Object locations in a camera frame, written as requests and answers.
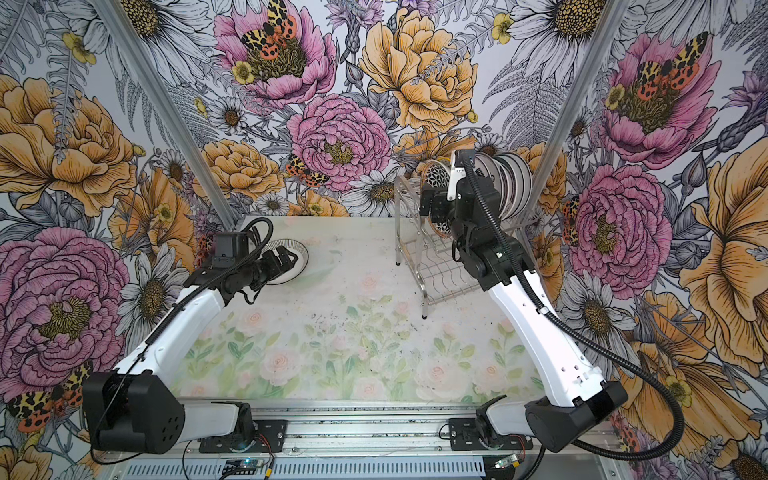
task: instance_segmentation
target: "plate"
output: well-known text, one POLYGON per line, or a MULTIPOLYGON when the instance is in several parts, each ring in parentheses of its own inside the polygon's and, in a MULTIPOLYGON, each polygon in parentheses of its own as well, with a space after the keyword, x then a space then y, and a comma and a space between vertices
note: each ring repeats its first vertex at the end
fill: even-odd
POLYGON ((278 276, 276 279, 267 282, 266 283, 267 285, 282 285, 283 283, 293 280, 304 271, 304 269, 306 268, 306 265, 310 261, 310 252, 307 251, 304 244, 299 242, 298 240, 291 240, 290 238, 272 240, 264 247, 264 249, 275 250, 280 245, 287 248, 288 251, 290 251, 291 253, 295 253, 296 255, 298 255, 299 259, 297 260, 296 265, 294 265, 292 269, 288 270, 283 275, 278 276))

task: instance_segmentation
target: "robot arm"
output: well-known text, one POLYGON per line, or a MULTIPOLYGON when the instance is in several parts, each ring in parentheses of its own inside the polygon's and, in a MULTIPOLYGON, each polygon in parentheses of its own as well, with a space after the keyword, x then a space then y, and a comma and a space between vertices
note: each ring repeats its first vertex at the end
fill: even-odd
POLYGON ((172 322, 164 318, 158 323, 111 372, 94 373, 84 383, 83 408, 93 448, 161 454, 177 442, 212 436, 227 435, 243 447, 253 441, 247 403, 182 405, 169 387, 184 355, 235 293, 245 286, 259 291, 293 268, 297 257, 278 247, 237 267, 249 255, 245 232, 217 235, 216 252, 207 265, 193 272, 177 304, 199 292, 200 285, 205 290, 190 298, 172 322), (220 274, 215 283, 207 281, 220 274))
MULTIPOLYGON (((498 304, 520 335, 541 375, 546 396, 534 402, 513 402, 498 397, 477 411, 477 425, 486 445, 500 435, 533 435, 543 446, 559 452, 580 435, 606 419, 627 400, 619 382, 606 382, 574 341, 545 317, 554 312, 533 261, 522 245, 507 237, 516 256, 507 258, 495 238, 486 212, 476 201, 464 166, 474 164, 473 150, 455 152, 447 191, 422 195, 420 214, 432 221, 451 222, 459 261, 498 304), (525 279, 543 304, 537 309, 516 277, 512 262, 521 264, 525 279)), ((491 178, 476 179, 483 198, 498 221, 501 197, 491 178)))

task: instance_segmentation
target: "table surface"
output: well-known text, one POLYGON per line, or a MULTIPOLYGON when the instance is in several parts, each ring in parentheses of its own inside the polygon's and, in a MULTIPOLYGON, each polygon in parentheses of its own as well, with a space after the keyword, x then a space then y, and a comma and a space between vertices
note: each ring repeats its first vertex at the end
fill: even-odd
POLYGON ((476 290, 431 308, 403 264, 394 220, 274 217, 309 251, 296 279, 211 320, 174 381, 180 397, 483 403, 544 395, 501 310, 476 290))

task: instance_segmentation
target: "purple flower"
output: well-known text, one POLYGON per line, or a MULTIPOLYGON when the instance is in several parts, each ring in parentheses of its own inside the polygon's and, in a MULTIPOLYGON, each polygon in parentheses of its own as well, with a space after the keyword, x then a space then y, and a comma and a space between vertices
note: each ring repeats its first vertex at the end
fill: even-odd
POLYGON ((637 79, 643 62, 664 64, 685 48, 670 38, 659 43, 640 35, 619 61, 605 98, 603 114, 592 124, 591 137, 608 151, 629 162, 643 162, 651 170, 664 168, 679 157, 707 129, 716 108, 707 108, 720 62, 710 65, 712 41, 707 42, 691 72, 690 83, 680 90, 659 86, 650 98, 641 98, 637 79))
POLYGON ((357 22, 365 30, 382 21, 382 0, 328 0, 329 25, 333 30, 357 22))
POLYGON ((579 196, 574 271, 599 277, 618 299, 642 293, 670 252, 672 227, 663 212, 656 177, 637 165, 600 166, 579 196))
POLYGON ((336 80, 336 45, 331 34, 323 36, 306 7, 299 13, 288 0, 286 6, 296 21, 296 37, 281 45, 277 58, 270 60, 260 53, 249 55, 240 40, 243 34, 263 28, 266 8, 255 13, 249 7, 245 15, 233 11, 231 17, 214 19, 216 48, 223 52, 219 63, 232 71, 233 84, 246 91, 246 107, 257 113, 308 101, 329 91, 336 80))
POLYGON ((379 114, 337 94, 314 98, 288 120, 293 153, 310 170, 328 175, 331 190, 389 163, 389 137, 379 114))
POLYGON ((731 87, 732 94, 723 98, 729 100, 725 107, 752 107, 758 99, 768 93, 768 80, 760 78, 752 71, 744 72, 744 84, 742 87, 731 87))
POLYGON ((91 360, 110 369, 128 270, 106 243, 80 230, 48 228, 0 246, 0 394, 7 402, 51 391, 91 360))
POLYGON ((409 11, 418 10, 422 15, 437 13, 437 0, 402 0, 402 7, 409 11))
MULTIPOLYGON (((652 439, 642 429, 635 430, 635 434, 637 435, 637 442, 640 444, 641 452, 659 445, 659 442, 652 439)), ((677 466, 672 463, 669 455, 662 455, 661 457, 642 462, 642 464, 645 478, 652 478, 653 480, 674 480, 677 478, 677 466)))

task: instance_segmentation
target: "vent grille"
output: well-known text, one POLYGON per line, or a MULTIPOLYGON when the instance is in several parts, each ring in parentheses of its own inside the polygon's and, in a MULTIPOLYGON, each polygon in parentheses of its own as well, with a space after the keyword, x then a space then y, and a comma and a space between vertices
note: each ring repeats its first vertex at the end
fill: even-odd
MULTIPOLYGON (((190 480, 219 478, 226 459, 189 459, 185 461, 190 480)), ((261 480, 266 467, 253 473, 228 478, 261 480)), ((273 480, 292 478, 477 478, 485 476, 482 457, 392 457, 392 458, 285 458, 275 463, 273 480)), ((134 460, 123 480, 186 480, 179 459, 134 460)))

